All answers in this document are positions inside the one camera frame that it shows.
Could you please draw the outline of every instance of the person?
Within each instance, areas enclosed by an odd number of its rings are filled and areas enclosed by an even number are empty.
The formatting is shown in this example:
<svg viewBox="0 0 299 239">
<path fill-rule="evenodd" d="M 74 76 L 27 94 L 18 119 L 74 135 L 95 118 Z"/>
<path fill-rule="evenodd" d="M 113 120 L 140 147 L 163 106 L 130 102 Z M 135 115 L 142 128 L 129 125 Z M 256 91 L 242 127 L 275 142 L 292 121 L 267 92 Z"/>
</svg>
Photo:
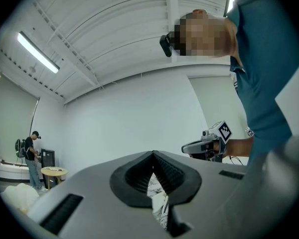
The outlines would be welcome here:
<svg viewBox="0 0 299 239">
<path fill-rule="evenodd" d="M 38 131 L 34 131 L 31 136 L 29 136 L 25 140 L 24 149 L 25 153 L 25 162 L 29 168 L 29 176 L 30 176 L 30 186 L 34 189 L 38 189 L 40 191 L 47 191 L 45 186 L 40 182 L 39 174 L 36 170 L 35 158 L 39 160 L 39 153 L 33 149 L 33 141 L 39 138 Z"/>
<path fill-rule="evenodd" d="M 254 135 L 229 140 L 223 157 L 249 157 L 250 163 L 290 138 L 275 97 L 299 66 L 299 34 L 278 0 L 235 0 L 225 18 L 196 9 L 166 38 L 181 56 L 230 56 L 230 71 L 236 73 L 237 94 Z"/>
</svg>

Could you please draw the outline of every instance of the backpack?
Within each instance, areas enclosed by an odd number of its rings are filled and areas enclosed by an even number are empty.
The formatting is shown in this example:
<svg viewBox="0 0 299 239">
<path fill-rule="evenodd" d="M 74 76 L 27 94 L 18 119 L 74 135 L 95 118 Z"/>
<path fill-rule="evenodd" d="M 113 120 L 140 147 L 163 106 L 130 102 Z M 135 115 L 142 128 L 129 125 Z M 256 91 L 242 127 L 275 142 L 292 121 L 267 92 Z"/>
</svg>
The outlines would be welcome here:
<svg viewBox="0 0 299 239">
<path fill-rule="evenodd" d="M 22 141 L 20 139 L 18 139 L 16 142 L 15 142 L 15 153 L 16 153 L 16 156 L 18 158 L 23 158 L 25 157 L 26 153 L 28 150 L 25 150 L 25 139 L 23 139 Z"/>
</svg>

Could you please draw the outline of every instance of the wooden tabletop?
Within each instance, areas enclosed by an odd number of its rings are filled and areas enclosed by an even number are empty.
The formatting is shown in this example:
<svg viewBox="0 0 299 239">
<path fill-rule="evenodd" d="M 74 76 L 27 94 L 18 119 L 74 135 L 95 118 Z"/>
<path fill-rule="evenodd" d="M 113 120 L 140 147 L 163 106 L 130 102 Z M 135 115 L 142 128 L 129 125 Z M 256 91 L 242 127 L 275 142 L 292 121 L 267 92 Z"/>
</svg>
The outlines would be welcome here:
<svg viewBox="0 0 299 239">
<path fill-rule="evenodd" d="M 62 168 L 62 167 L 56 167 L 56 166 L 49 166 L 50 168 L 55 168 L 55 169 L 63 169 L 64 171 L 51 171 L 41 168 L 41 173 L 47 175 L 47 176 L 62 176 L 68 173 L 68 170 Z"/>
</svg>

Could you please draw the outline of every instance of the vr headset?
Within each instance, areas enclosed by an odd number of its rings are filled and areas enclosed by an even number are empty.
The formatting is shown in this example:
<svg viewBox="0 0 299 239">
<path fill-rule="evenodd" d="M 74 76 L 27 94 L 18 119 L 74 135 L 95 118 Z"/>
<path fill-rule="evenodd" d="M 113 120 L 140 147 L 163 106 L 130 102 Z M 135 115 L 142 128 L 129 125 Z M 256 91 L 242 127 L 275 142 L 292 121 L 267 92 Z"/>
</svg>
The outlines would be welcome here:
<svg viewBox="0 0 299 239">
<path fill-rule="evenodd" d="M 166 57 L 170 57 L 171 56 L 171 45 L 170 45 L 169 34 L 162 35 L 159 39 L 159 44 L 161 45 Z"/>
</svg>

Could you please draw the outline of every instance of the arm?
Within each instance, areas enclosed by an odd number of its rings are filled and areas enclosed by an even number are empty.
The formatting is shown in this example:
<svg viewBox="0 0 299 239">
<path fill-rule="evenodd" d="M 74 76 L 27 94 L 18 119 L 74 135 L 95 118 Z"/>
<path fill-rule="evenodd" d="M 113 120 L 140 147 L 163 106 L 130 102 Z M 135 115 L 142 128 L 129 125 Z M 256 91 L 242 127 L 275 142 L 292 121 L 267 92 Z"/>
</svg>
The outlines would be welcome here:
<svg viewBox="0 0 299 239">
<path fill-rule="evenodd" d="M 249 157 L 254 138 L 229 140 L 223 158 L 227 156 Z"/>
<path fill-rule="evenodd" d="M 34 157 L 35 157 L 36 159 L 39 159 L 39 158 L 38 158 L 38 154 L 39 154 L 39 153 L 37 153 L 32 147 L 29 147 L 29 151 L 31 151 L 31 152 L 34 154 Z"/>
</svg>

